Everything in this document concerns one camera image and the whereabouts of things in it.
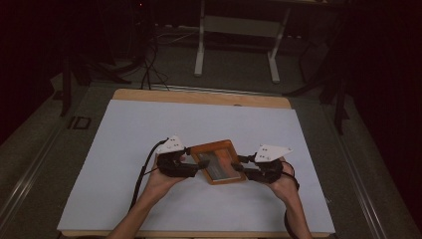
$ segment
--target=gray floor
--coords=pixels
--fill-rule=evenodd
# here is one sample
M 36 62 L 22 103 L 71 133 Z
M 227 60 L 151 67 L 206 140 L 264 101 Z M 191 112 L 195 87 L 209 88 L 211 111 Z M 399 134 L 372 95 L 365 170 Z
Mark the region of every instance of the gray floor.
M 171 39 L 159 40 L 168 42 Z M 154 63 L 159 74 L 151 74 L 151 80 L 156 83 L 166 81 L 172 91 L 225 90 L 274 96 L 304 84 L 298 67 L 298 57 L 304 46 L 301 40 L 287 39 L 282 43 L 277 57 L 282 82 L 278 85 L 271 82 L 265 51 L 219 44 L 207 47 L 203 76 L 195 78 L 196 45 L 193 41 L 184 39 L 160 45 Z M 133 81 L 130 88 L 139 87 L 143 72 L 144 69 L 140 69 L 125 76 Z M 53 82 L 60 80 L 61 76 L 57 76 Z M 43 163 L 33 175 L 36 180 L 26 190 L 25 200 L 10 211 L 9 223 L 2 222 L 7 227 L 2 228 L 0 238 L 58 237 L 57 224 L 107 103 L 113 92 L 122 87 L 128 86 L 103 82 L 100 78 L 88 88 L 74 86 L 73 107 L 65 118 L 59 117 L 61 103 L 47 100 L 1 145 L 1 205 L 7 202 L 31 163 L 40 158 Z M 162 85 L 153 87 L 165 89 Z M 336 234 L 330 237 L 422 238 L 354 107 L 353 99 L 347 98 L 345 107 L 350 119 L 343 122 L 344 136 L 339 136 L 332 126 L 333 106 L 321 105 L 317 93 L 315 90 L 290 100 L 298 112 L 336 229 Z M 93 122 L 87 130 L 67 129 L 71 116 L 89 117 Z M 48 150 L 40 152 L 49 142 Z

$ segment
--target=dark background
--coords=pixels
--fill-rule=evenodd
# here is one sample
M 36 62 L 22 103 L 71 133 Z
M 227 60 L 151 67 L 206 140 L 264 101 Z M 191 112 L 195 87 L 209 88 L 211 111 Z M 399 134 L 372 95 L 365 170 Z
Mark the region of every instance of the dark background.
M 73 51 L 91 54 L 98 61 L 105 62 L 112 61 L 113 57 L 132 58 L 139 53 L 128 41 L 129 36 L 134 36 L 130 34 L 133 29 L 127 27 L 134 21 L 130 13 L 133 11 L 129 6 L 131 2 L 120 1 L 117 7 L 110 5 L 112 1 L 100 3 L 2 1 L 0 143 L 53 94 L 49 81 L 61 71 L 64 46 L 72 46 Z M 160 0 L 155 1 L 153 9 L 159 25 L 197 26 L 199 1 Z M 417 2 L 371 2 L 369 8 L 353 15 L 352 21 L 344 26 L 347 34 L 354 36 L 356 41 L 346 41 L 336 55 L 337 62 L 347 65 L 347 92 L 353 96 L 391 176 L 421 229 L 420 9 Z M 224 15 L 227 6 L 214 10 Z M 231 10 L 239 16 L 246 14 L 242 8 L 233 7 Z M 287 29 L 289 35 L 307 36 L 309 11 L 309 8 L 303 8 L 295 12 Z M 142 21 L 142 16 L 137 17 L 135 22 Z

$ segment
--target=white controller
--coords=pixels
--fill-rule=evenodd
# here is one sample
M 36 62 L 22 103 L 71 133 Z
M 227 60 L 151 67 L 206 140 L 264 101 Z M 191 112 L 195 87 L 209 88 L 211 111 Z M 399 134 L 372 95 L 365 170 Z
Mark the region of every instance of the white controller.
M 180 138 L 176 135 L 170 137 L 162 146 L 157 149 L 158 154 L 163 154 L 167 152 L 180 151 L 183 150 L 184 146 L 180 141 Z
M 255 156 L 255 162 L 271 162 L 292 152 L 289 147 L 262 145 Z

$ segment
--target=white board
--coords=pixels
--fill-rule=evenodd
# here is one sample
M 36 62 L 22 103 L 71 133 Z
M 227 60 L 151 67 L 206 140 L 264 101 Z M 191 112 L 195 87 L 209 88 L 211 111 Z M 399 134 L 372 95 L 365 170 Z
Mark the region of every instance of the white board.
M 231 139 L 239 155 L 255 153 L 260 144 L 290 147 L 285 158 L 296 170 L 311 231 L 334 232 L 294 110 L 117 100 L 107 107 L 58 230 L 112 230 L 128 210 L 150 150 L 174 134 L 185 146 Z M 198 172 L 154 206 L 141 230 L 286 232 L 284 212 L 283 202 L 260 183 L 210 185 Z

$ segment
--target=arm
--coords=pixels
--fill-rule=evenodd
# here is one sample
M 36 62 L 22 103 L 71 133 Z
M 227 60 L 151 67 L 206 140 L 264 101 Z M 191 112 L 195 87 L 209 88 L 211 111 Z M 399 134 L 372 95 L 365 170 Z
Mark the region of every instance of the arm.
M 145 189 L 127 215 L 117 224 L 106 239 L 132 239 L 152 207 L 167 194 L 170 188 L 184 178 L 168 177 L 159 170 L 151 172 Z
M 283 166 L 283 172 L 293 175 L 294 171 L 289 164 L 283 163 Z M 267 186 L 285 203 L 289 225 L 294 234 L 301 239 L 312 238 L 295 182 L 282 175 L 279 180 Z

